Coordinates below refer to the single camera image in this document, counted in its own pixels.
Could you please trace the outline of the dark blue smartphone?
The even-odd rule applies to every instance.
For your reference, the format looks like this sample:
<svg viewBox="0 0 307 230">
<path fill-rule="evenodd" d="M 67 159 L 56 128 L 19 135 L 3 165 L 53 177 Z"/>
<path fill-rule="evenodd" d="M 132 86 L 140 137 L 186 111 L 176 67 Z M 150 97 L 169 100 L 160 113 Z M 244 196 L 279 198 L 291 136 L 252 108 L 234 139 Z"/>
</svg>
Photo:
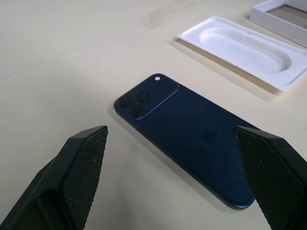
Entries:
<svg viewBox="0 0 307 230">
<path fill-rule="evenodd" d="M 114 109 L 224 204 L 242 210 L 253 203 L 233 134 L 252 124 L 160 73 L 116 99 Z"/>
</svg>

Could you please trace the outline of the small white square box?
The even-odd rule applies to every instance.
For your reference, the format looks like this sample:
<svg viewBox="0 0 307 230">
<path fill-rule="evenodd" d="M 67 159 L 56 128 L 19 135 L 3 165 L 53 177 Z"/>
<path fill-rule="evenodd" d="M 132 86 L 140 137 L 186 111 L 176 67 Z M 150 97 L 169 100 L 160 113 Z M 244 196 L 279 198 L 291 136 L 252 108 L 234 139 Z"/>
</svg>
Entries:
<svg viewBox="0 0 307 230">
<path fill-rule="evenodd" d="M 254 6 L 248 19 L 307 48 L 307 0 L 268 0 Z"/>
</svg>

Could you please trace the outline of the white moulded phone tray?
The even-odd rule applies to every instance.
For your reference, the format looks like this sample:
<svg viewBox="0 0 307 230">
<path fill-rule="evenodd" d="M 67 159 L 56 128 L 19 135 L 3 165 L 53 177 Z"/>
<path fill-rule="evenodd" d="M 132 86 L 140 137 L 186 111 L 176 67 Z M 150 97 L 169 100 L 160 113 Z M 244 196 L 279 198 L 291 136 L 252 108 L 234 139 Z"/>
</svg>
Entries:
<svg viewBox="0 0 307 230">
<path fill-rule="evenodd" d="M 283 92 L 307 76 L 307 51 L 219 16 L 177 37 Z"/>
</svg>

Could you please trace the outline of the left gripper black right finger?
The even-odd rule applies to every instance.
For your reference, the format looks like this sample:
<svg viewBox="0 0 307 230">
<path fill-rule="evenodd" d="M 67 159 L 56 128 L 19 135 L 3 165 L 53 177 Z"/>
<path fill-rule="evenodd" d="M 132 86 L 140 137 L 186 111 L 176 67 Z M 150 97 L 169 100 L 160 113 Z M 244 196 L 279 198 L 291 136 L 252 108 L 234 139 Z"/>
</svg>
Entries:
<svg viewBox="0 0 307 230">
<path fill-rule="evenodd" d="M 271 230 L 307 230 L 307 161 L 282 137 L 236 126 L 248 183 Z"/>
</svg>

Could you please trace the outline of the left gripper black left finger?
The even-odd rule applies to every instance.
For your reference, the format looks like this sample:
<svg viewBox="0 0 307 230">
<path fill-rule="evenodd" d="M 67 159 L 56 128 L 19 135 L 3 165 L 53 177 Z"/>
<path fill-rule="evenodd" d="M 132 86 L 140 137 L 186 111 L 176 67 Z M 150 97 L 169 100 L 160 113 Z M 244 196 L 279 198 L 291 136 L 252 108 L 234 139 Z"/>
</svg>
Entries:
<svg viewBox="0 0 307 230">
<path fill-rule="evenodd" d="M 70 137 L 0 224 L 0 230 L 83 230 L 99 184 L 108 129 Z"/>
</svg>

